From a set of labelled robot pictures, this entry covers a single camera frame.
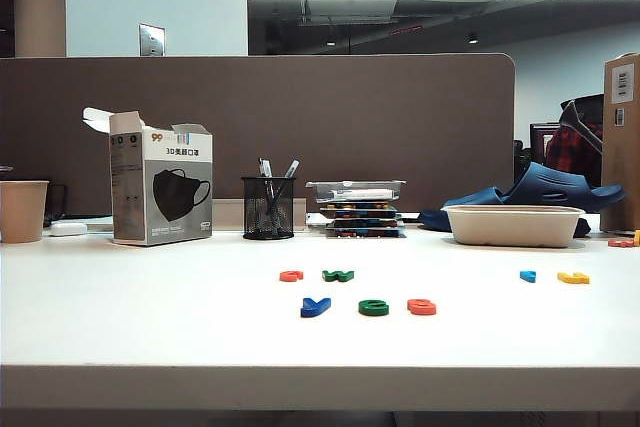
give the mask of stacked containers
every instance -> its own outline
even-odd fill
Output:
[[[404,237],[400,214],[390,202],[400,197],[403,180],[307,182],[320,212],[332,221],[328,237]]]

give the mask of paper cup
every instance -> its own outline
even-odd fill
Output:
[[[42,238],[46,180],[0,181],[0,240],[7,244]]]

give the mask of black mesh pen holder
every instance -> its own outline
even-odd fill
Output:
[[[242,177],[244,235],[251,240],[293,237],[293,181],[291,177]]]

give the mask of blue sandal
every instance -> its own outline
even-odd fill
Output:
[[[488,187],[475,194],[449,200],[444,205],[557,205],[599,212],[621,200],[624,195],[624,189],[620,185],[592,189],[584,175],[570,174],[531,162],[506,194],[496,187]],[[418,221],[428,228],[451,232],[449,218],[444,211],[423,210]]]

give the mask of red plaid shirt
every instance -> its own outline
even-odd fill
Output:
[[[585,123],[602,139],[602,125]],[[544,165],[552,169],[582,174],[594,187],[600,185],[601,155],[571,127],[561,125],[547,143]]]

